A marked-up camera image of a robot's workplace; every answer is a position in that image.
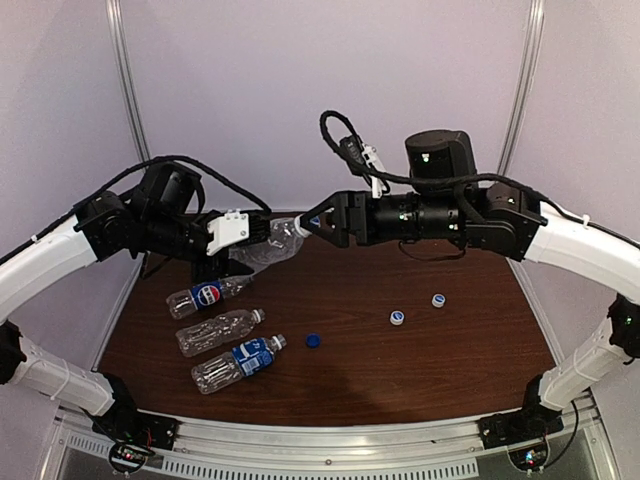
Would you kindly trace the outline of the Pepsi label plastic bottle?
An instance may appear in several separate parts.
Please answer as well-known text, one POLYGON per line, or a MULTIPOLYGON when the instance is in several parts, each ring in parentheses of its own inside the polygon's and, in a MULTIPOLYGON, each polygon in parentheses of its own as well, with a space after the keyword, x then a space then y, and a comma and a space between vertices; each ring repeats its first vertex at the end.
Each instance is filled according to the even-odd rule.
POLYGON ((234 276, 204 282, 169 295, 166 304, 171 317, 181 320, 223 300, 235 297, 251 282, 251 276, 234 276))

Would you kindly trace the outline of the clear unlabeled plastic bottle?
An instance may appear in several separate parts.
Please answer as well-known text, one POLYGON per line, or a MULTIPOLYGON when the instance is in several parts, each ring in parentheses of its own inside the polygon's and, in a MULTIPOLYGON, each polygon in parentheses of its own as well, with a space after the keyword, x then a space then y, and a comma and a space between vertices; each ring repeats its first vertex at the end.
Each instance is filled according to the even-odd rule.
POLYGON ((266 312, 261 308, 232 310, 183 328, 175 337, 183 356, 192 358, 246 337, 265 319, 266 312))

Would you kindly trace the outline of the blue label water bottle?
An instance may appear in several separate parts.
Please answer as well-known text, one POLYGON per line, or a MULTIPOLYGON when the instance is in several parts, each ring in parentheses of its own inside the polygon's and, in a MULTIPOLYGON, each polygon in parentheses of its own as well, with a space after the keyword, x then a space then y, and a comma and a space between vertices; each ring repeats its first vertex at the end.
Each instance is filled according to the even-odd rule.
POLYGON ((272 365, 286 345, 282 334, 254 338, 196 365, 191 370, 192 379, 201 394, 213 394, 272 365))

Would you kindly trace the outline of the blue bottle cap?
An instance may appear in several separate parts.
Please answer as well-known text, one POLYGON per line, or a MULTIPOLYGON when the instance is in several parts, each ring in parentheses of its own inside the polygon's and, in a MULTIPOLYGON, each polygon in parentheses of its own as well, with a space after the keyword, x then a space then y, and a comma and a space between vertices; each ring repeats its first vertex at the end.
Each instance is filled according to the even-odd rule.
POLYGON ((310 333, 306 336, 305 344, 308 348, 315 349, 321 345, 322 339, 316 333, 310 333))

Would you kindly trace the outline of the white blue-printed bottle cap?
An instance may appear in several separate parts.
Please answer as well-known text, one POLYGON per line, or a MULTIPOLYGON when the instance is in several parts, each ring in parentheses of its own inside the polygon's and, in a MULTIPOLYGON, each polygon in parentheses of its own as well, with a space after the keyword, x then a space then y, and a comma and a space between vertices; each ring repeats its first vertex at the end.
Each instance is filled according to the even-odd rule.
POLYGON ((435 294, 432 297, 432 305, 435 308, 442 308, 446 303, 446 297, 443 294, 435 294))

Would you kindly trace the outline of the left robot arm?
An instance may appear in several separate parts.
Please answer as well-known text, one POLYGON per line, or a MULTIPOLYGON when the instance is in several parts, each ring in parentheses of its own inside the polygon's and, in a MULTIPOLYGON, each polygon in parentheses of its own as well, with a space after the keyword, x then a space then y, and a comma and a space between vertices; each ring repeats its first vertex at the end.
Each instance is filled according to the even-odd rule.
POLYGON ((229 259, 227 251, 265 240, 271 213, 257 195, 188 156, 159 156, 118 173, 2 257, 2 383, 22 384, 97 422, 136 417, 137 407, 121 379, 91 373, 40 349, 11 322, 11 315, 53 285, 122 251, 186 261, 197 274, 246 273, 249 267, 229 259), (204 175, 252 202, 254 209, 188 214, 191 200, 206 200, 204 175))

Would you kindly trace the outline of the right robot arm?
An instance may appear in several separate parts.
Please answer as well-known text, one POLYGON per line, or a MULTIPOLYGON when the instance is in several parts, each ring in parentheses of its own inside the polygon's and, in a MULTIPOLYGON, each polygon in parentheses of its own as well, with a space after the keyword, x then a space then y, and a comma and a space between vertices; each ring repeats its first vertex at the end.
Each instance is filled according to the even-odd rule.
POLYGON ((639 356, 639 245, 570 214, 515 180, 476 171, 469 137, 432 130, 409 137, 405 177, 382 171, 357 135, 331 141, 366 191, 339 191, 305 213, 301 226, 331 244, 372 246, 444 239, 515 261, 558 267, 612 289, 598 330, 559 366, 527 386, 522 407, 484 418, 484 437, 549 432, 569 403, 613 368, 639 356))

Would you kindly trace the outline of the left circuit board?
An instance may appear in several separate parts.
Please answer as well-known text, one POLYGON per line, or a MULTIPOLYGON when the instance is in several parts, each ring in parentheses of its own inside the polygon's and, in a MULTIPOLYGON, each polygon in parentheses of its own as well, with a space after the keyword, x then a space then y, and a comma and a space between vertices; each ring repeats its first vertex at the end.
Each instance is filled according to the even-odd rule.
POLYGON ((130 475, 142 469, 154 453, 137 445, 114 443, 107 455, 113 470, 119 474, 130 475))

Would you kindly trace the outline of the circuit board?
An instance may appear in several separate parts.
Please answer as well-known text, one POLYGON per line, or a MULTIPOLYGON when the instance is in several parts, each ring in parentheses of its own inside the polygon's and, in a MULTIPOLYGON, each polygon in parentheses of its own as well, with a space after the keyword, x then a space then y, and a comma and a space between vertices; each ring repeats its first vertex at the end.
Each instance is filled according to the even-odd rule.
POLYGON ((511 465, 518 471, 530 474, 545 468, 549 460, 549 445, 546 440, 507 451, 511 465))
POLYGON ((107 455, 113 470, 119 474, 130 475, 142 469, 154 453, 137 445, 114 443, 107 455))

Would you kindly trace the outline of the right circuit board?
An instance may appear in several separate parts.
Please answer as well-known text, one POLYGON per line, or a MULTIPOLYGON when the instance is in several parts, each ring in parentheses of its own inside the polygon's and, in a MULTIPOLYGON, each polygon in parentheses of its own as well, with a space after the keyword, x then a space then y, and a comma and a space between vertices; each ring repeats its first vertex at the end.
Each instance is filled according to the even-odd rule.
POLYGON ((546 440, 507 451, 511 465, 518 471, 530 474, 545 468, 549 460, 549 445, 546 440))

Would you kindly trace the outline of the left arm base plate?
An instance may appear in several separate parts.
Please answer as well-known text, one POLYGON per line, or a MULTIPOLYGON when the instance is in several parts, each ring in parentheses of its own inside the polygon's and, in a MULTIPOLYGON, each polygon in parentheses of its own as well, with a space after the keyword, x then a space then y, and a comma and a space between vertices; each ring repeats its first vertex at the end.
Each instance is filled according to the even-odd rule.
POLYGON ((179 422, 172 417, 120 409, 102 416, 88 415, 92 430, 112 441, 146 447, 172 450, 179 422))

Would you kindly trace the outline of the aluminium frame post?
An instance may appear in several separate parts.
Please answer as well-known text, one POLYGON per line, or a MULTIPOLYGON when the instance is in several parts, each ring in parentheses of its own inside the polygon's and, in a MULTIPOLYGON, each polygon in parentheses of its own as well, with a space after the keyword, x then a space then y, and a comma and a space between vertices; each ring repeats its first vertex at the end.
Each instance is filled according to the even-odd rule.
POLYGON ((514 159, 539 61, 544 23, 545 1, 531 0, 516 90, 497 167, 497 173, 500 175, 506 175, 509 172, 514 159))
POLYGON ((105 6, 116 68, 123 94, 125 113, 138 159, 140 162, 145 162, 151 159, 151 154, 135 91, 134 77, 126 42, 122 5, 119 0, 106 0, 105 6))

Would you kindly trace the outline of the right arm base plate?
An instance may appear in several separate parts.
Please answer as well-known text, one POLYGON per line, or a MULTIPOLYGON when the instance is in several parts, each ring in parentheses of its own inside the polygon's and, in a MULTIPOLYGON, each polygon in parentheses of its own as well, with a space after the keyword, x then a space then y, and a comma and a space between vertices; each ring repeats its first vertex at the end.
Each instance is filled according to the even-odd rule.
POLYGON ((477 426, 485 449, 539 439, 564 428, 558 412, 547 415, 523 409, 482 417, 477 426))

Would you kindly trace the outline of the left aluminium frame post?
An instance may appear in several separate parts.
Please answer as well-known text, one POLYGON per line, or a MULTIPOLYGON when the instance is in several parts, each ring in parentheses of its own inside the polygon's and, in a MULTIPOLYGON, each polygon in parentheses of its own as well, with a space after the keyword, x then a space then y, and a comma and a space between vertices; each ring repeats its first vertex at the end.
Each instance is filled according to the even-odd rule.
POLYGON ((126 42, 122 5, 119 0, 106 0, 105 6, 116 68, 123 94, 125 113, 138 159, 140 162, 145 162, 151 159, 151 154, 135 91, 134 77, 126 42))

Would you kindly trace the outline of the front aluminium rail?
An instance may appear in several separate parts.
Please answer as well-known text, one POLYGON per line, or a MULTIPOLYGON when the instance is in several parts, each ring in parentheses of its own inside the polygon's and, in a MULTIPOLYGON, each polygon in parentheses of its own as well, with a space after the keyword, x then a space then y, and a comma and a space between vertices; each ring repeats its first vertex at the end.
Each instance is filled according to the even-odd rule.
POLYGON ((518 470, 514 446, 484 448, 479 420, 348 427, 286 427, 177 419, 173 449, 126 476, 107 461, 112 443, 84 415, 61 407, 36 479, 621 479, 590 393, 563 412, 564 429, 546 437, 553 465, 518 470))

